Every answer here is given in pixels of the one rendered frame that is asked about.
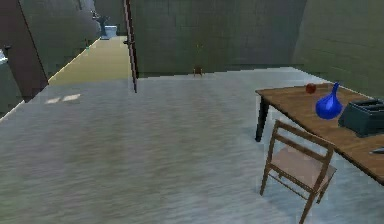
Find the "brown wooden chair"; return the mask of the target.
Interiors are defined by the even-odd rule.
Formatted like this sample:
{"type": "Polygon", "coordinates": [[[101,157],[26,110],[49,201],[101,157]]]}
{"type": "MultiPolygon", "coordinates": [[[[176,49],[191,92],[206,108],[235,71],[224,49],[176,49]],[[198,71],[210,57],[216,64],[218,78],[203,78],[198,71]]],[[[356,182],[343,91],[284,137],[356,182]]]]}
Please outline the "brown wooden chair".
{"type": "Polygon", "coordinates": [[[335,150],[336,146],[331,142],[276,120],[270,138],[259,194],[264,194],[268,178],[273,178],[306,201],[298,223],[304,224],[313,202],[317,204],[321,202],[336,172],[336,168],[330,164],[335,150]],[[279,129],[284,129],[321,146],[326,153],[321,155],[294,142],[279,134],[279,129]]]}

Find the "dark brown room door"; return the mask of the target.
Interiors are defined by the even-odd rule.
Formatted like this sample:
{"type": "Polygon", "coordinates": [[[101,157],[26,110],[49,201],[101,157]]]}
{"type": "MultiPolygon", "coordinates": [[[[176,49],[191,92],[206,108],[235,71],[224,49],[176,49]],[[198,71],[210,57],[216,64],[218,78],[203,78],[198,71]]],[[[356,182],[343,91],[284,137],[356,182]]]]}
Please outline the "dark brown room door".
{"type": "Polygon", "coordinates": [[[0,49],[22,99],[29,102],[48,85],[48,79],[19,0],[0,0],[0,49]],[[5,45],[12,48],[5,50],[5,45]]]}
{"type": "Polygon", "coordinates": [[[135,40],[134,40],[134,33],[133,33],[133,26],[132,26],[131,10],[130,10],[130,0],[124,0],[124,7],[125,7],[125,16],[126,16],[126,24],[127,24],[127,40],[130,41],[130,44],[127,46],[129,48],[129,54],[130,54],[133,89],[134,89],[134,92],[137,92],[136,51],[135,51],[135,40]]]}

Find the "brown wooden table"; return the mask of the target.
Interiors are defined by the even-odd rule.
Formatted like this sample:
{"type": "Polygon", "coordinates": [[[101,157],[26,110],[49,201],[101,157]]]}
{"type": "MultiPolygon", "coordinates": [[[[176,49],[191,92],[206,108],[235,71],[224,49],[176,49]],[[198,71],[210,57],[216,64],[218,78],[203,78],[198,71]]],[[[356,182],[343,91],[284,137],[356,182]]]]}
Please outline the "brown wooden table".
{"type": "Polygon", "coordinates": [[[308,94],[304,86],[256,90],[261,100],[256,109],[259,116],[255,140],[261,141],[268,110],[272,106],[307,132],[333,143],[338,154],[384,186],[384,154],[371,153],[384,146],[384,134],[359,138],[353,131],[339,127],[338,119],[319,118],[315,105],[331,92],[333,84],[321,83],[316,87],[313,94],[308,94]]]}

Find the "blue glass vase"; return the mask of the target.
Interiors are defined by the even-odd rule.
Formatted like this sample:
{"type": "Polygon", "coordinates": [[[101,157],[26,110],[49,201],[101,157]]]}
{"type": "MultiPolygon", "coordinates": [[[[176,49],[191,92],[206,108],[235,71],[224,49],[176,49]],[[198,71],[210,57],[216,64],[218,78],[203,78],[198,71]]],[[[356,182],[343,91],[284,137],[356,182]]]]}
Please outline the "blue glass vase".
{"type": "Polygon", "coordinates": [[[343,105],[337,97],[339,86],[338,82],[334,83],[331,92],[316,102],[315,112],[321,119],[331,120],[341,113],[343,105]]]}

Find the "dark grey toaster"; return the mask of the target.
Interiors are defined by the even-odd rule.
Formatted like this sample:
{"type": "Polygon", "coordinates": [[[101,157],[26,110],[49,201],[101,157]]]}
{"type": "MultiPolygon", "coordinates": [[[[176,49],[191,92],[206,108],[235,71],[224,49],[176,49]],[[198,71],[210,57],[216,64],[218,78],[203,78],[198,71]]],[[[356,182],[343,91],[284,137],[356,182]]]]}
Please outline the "dark grey toaster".
{"type": "Polygon", "coordinates": [[[360,138],[384,134],[384,101],[351,101],[341,114],[338,124],[352,130],[360,138]]]}

